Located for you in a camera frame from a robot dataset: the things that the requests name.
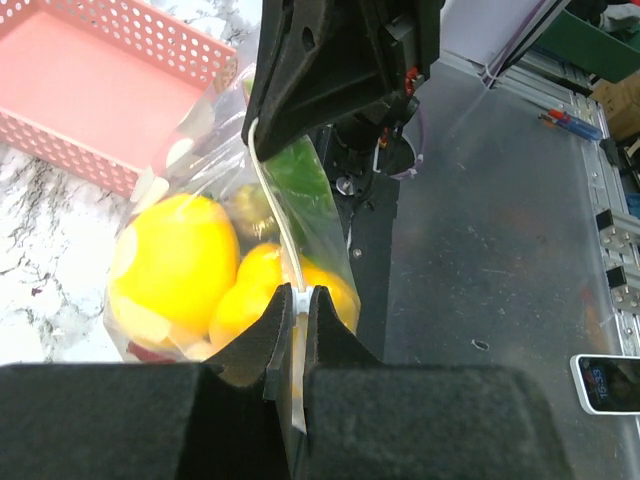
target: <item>white wall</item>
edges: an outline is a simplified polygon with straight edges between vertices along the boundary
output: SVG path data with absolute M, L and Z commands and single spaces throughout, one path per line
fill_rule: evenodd
M 442 48 L 482 65 L 500 54 L 539 0 L 447 0 Z

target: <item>black screen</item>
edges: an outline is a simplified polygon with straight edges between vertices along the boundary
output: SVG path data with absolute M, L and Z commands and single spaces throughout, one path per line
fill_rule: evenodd
M 640 359 L 581 357 L 589 403 L 598 412 L 640 412 Z

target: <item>marble surface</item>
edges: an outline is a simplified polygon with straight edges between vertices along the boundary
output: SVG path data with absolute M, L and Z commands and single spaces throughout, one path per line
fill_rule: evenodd
M 262 0 L 148 3 L 237 45 Z M 126 201 L 0 144 L 0 364 L 119 361 L 103 295 Z

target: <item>ziplock bag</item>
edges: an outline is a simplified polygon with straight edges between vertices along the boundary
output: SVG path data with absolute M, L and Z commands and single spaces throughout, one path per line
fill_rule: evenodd
M 169 136 L 158 152 L 166 171 L 147 171 L 136 185 L 105 314 L 127 360 L 205 360 L 287 282 L 328 287 L 338 317 L 356 330 L 360 300 L 310 139 L 261 164 L 242 141 L 258 39 L 248 37 Z

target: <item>green bin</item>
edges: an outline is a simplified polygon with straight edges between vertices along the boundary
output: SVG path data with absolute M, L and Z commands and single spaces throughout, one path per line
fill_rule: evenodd
M 638 35 L 637 32 L 631 35 L 626 44 L 575 15 L 562 11 L 535 45 L 589 73 L 618 83 L 640 70 Z

